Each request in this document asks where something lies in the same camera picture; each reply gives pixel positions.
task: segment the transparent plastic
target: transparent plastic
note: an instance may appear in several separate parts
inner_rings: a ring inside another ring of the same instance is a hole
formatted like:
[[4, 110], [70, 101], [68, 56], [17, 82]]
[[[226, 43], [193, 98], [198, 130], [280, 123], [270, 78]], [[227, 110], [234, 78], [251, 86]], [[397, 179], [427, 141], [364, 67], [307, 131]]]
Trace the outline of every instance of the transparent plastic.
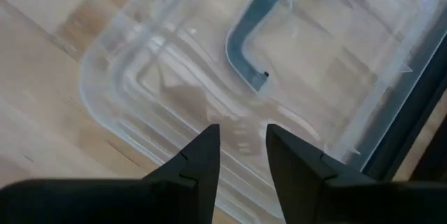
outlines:
[[243, 223], [281, 222], [265, 127], [346, 162], [432, 19], [437, 0], [278, 0], [243, 42], [268, 73], [255, 92], [228, 62], [252, 0], [131, 0], [82, 60], [93, 117], [158, 164], [221, 125], [217, 205]]

